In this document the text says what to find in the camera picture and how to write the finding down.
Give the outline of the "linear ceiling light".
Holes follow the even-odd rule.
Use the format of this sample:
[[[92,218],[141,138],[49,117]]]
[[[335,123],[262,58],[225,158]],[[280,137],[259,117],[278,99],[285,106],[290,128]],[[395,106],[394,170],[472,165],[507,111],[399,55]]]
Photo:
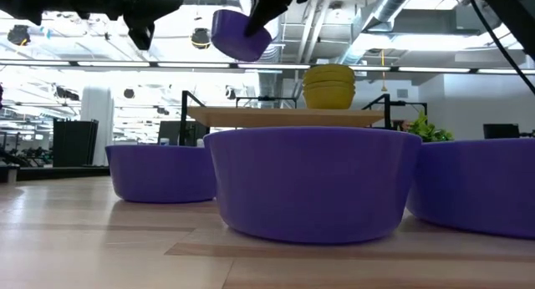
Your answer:
[[[470,68],[436,68],[436,67],[398,67],[401,73],[428,73],[428,74],[468,74]]]
[[[82,67],[117,67],[117,68],[147,68],[150,67],[149,62],[136,61],[78,61],[78,66]]]
[[[161,68],[230,68],[229,63],[178,63],[178,62],[159,62]]]
[[[238,68],[261,69],[261,70],[307,70],[311,68],[308,64],[285,64],[285,63],[238,63]]]

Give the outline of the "black hanging spotlight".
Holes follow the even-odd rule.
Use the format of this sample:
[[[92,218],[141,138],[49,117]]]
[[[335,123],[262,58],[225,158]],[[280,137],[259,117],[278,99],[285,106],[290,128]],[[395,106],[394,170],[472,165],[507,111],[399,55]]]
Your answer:
[[[191,35],[191,44],[197,49],[208,49],[211,46],[211,35],[207,28],[195,28]]]
[[[29,26],[27,25],[14,25],[9,30],[7,39],[10,43],[18,46],[26,46],[31,43],[31,37],[28,32]]]

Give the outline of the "wooden shelf with black legs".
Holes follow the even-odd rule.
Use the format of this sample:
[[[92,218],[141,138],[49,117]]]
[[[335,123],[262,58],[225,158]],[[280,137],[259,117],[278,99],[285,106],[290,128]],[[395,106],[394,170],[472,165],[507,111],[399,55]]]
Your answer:
[[[258,128],[283,126],[367,127],[381,121],[379,110],[252,109],[189,107],[187,115],[207,127]]]

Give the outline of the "blue plastic mini bowl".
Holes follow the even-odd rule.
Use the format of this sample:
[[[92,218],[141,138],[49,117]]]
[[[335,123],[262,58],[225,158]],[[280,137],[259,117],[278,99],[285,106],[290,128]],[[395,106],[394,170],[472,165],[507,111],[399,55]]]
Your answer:
[[[384,129],[277,127],[209,134],[205,145],[230,228],[275,241],[344,244],[398,227],[422,141]]]
[[[258,61],[272,42],[272,37],[265,28],[246,37],[248,22],[249,17],[243,13],[228,9],[216,10],[212,16],[212,45],[238,61]]]
[[[438,226],[535,239],[535,139],[423,144],[406,207]]]
[[[214,168],[205,148],[110,145],[105,151],[114,191],[122,200],[175,204],[216,196]]]

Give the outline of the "silver spiral ventilation duct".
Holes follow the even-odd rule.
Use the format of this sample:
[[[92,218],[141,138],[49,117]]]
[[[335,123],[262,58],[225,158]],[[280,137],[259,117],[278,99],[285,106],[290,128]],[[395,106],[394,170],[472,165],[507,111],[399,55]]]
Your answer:
[[[372,49],[375,34],[391,33],[395,18],[410,0],[375,0],[359,8],[351,23],[351,42],[336,59],[336,63],[357,64]]]

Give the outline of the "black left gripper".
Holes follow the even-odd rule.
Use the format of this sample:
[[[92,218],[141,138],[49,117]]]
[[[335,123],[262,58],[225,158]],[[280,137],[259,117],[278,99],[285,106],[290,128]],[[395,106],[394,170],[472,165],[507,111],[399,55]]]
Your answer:
[[[183,0],[67,0],[82,18],[91,13],[105,14],[110,20],[124,16],[134,20],[156,20],[178,10]]]

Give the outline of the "black low platform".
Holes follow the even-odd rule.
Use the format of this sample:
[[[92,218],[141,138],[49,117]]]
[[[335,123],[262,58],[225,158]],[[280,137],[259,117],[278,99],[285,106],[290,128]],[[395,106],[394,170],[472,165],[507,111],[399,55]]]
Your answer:
[[[57,180],[109,175],[110,169],[107,166],[45,168],[0,165],[0,184],[14,183],[15,181]]]

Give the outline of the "green potted plant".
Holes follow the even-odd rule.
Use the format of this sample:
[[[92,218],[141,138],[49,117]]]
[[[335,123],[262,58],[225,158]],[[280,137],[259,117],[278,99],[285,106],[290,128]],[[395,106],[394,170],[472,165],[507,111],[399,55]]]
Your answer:
[[[408,132],[421,137],[424,143],[452,141],[454,139],[451,132],[446,129],[437,128],[434,124],[430,123],[427,115],[423,111],[419,112],[416,120],[410,122]]]

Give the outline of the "black computer monitor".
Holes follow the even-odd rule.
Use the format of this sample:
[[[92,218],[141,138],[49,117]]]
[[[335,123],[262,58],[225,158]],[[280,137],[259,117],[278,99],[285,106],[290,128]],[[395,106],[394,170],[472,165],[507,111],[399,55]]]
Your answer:
[[[483,133],[485,139],[512,139],[520,137],[517,124],[484,124]]]

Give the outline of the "yellow hanging pendant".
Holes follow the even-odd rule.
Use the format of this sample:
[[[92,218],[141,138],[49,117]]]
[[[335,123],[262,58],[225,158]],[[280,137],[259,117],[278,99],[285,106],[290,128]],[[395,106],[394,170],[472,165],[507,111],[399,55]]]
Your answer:
[[[382,67],[385,67],[385,50],[384,49],[381,49],[380,51],[380,60],[381,60],[381,66]],[[382,88],[381,88],[381,92],[388,92],[388,89],[386,87],[386,75],[385,75],[385,70],[382,71]]]

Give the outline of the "black cabinet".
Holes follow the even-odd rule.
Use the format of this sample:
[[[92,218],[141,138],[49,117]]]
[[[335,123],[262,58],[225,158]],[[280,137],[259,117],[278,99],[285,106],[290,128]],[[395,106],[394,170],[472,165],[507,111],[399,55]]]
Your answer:
[[[82,167],[93,164],[99,121],[58,120],[53,122],[53,167]]]

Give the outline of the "grey rectangular ventilation duct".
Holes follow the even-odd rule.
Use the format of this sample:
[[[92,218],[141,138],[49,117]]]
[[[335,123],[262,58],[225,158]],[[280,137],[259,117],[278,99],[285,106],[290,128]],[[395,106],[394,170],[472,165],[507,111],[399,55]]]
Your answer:
[[[480,35],[486,32],[473,6],[457,6],[451,10],[404,9],[393,21],[380,23],[372,18],[364,33]]]

